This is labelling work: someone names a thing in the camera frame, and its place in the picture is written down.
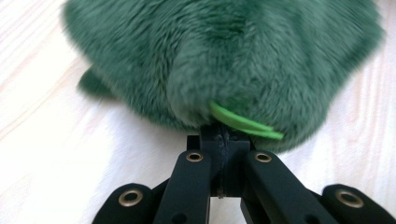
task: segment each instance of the wooden floor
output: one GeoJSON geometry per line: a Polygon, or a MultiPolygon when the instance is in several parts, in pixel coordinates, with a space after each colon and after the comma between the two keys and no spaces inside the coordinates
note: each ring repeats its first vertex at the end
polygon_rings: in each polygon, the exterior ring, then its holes
{"type": "MultiPolygon", "coordinates": [[[[65,39],[63,0],[0,1],[0,223],[90,223],[110,192],[155,187],[186,134],[123,103],[76,89],[89,64],[65,39]]],[[[335,100],[326,124],[280,156],[315,192],[342,183],[396,217],[396,1],[377,0],[382,47],[335,100]]],[[[236,199],[212,200],[211,223],[244,223],[236,199]]]]}

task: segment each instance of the green plush toy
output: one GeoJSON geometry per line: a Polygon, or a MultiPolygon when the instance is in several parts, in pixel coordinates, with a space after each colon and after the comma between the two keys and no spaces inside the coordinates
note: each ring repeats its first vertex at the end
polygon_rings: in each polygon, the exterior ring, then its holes
{"type": "Polygon", "coordinates": [[[69,0],[79,85],[166,127],[220,120],[257,148],[301,144],[378,44],[371,0],[69,0]]]}

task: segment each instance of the stuffed animal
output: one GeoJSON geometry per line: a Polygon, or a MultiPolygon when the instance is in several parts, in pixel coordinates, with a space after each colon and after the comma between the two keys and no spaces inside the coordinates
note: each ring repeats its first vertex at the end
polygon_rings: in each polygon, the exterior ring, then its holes
{"type": "Polygon", "coordinates": [[[371,0],[69,0],[64,23],[92,62],[86,92],[173,129],[220,120],[275,153],[320,127],[382,35],[371,0]]]}

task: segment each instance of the green felt tongue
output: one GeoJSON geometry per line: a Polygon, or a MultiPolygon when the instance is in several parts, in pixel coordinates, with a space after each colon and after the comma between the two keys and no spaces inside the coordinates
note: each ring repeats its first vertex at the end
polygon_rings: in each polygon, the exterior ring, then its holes
{"type": "Polygon", "coordinates": [[[278,140],[283,138],[283,133],[275,132],[273,127],[238,116],[214,102],[210,103],[210,111],[215,119],[241,132],[278,140]]]}

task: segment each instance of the screw hole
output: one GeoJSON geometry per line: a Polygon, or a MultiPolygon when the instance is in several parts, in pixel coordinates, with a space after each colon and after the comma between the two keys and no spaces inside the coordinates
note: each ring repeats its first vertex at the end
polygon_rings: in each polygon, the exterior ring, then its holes
{"type": "Polygon", "coordinates": [[[187,155],[187,160],[192,162],[201,161],[204,156],[201,153],[192,152],[187,155]]]}
{"type": "Polygon", "coordinates": [[[349,207],[361,208],[364,206],[363,200],[359,196],[348,190],[337,190],[335,192],[335,197],[338,199],[338,201],[349,207]]]}
{"type": "Polygon", "coordinates": [[[320,224],[318,218],[313,215],[306,215],[304,221],[307,224],[320,224]]]}
{"type": "Polygon", "coordinates": [[[187,222],[187,217],[183,213],[177,213],[172,216],[172,223],[182,224],[187,222]]]}
{"type": "Polygon", "coordinates": [[[119,197],[119,203],[124,207],[137,205],[142,201],[143,193],[138,189],[125,190],[119,197]]]}
{"type": "Polygon", "coordinates": [[[260,162],[270,162],[272,160],[271,156],[262,152],[257,153],[255,158],[260,162]]]}

